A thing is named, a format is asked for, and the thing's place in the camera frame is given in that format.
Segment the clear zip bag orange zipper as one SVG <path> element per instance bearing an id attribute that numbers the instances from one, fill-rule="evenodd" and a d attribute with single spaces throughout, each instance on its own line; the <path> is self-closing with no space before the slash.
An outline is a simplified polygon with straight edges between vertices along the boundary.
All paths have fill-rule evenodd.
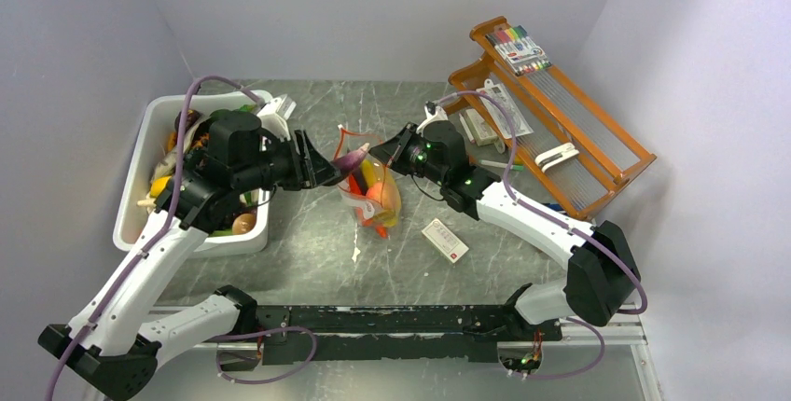
<path id="1" fill-rule="evenodd" d="M 359 167 L 336 184 L 341 201 L 352 210 L 357 224 L 388 239 L 400 222 L 402 200 L 394 173 L 367 154 Z"/>

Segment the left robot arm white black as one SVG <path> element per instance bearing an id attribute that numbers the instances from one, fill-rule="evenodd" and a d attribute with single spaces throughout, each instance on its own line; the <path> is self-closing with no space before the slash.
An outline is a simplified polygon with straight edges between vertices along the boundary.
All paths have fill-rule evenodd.
<path id="1" fill-rule="evenodd" d="M 250 113 L 210 121 L 206 146 L 184 152 L 138 242 L 90 303 L 65 324 L 47 325 L 38 344 L 113 400 L 136 396 L 155 371 L 215 337 L 257 332 L 257 302 L 226 285 L 198 305 L 159 321 L 146 315 L 184 262 L 253 190 L 300 191 L 338 183 L 346 170 L 317 152 L 304 131 L 273 132 Z"/>

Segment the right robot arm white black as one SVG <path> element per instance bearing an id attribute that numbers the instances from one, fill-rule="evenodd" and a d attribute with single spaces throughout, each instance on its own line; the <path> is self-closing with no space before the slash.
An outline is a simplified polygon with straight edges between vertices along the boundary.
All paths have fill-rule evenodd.
<path id="1" fill-rule="evenodd" d="M 463 135 L 449 121 L 422 130 L 409 124 L 370 153 L 395 173 L 432 181 L 454 211 L 509 231 L 564 269 L 564 277 L 514 294 L 503 316 L 513 339 L 527 339 L 540 323 L 569 316 L 605 326 L 636 290 L 639 271 L 619 226 L 578 221 L 521 195 L 470 161 Z"/>

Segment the orange fruit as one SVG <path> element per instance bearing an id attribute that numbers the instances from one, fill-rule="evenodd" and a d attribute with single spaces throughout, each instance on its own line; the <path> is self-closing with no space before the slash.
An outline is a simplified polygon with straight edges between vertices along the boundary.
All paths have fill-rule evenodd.
<path id="1" fill-rule="evenodd" d="M 377 182 L 368 188 L 366 198 L 370 201 L 375 201 L 379 205 L 385 204 L 385 185 L 384 182 Z"/>

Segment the purple eggplant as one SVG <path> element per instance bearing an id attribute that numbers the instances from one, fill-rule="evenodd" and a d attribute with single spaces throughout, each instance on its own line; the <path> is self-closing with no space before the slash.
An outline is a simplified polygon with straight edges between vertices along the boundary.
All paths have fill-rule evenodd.
<path id="1" fill-rule="evenodd" d="M 357 149 L 333 159 L 331 163 L 342 173 L 351 173 L 356 170 L 366 159 L 370 143 L 364 143 Z"/>

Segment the yellow banana bunch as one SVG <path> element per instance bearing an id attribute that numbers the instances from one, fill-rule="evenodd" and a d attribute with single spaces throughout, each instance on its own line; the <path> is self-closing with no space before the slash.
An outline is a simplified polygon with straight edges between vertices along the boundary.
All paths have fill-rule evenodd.
<path id="1" fill-rule="evenodd" d="M 368 188 L 373 184 L 384 182 L 385 185 L 385 204 L 383 206 L 366 198 L 366 201 L 370 202 L 374 208 L 372 222 L 386 228 L 395 227 L 399 223 L 402 201 L 392 173 L 388 168 L 372 159 L 364 160 L 360 170 L 365 180 L 365 198 Z"/>

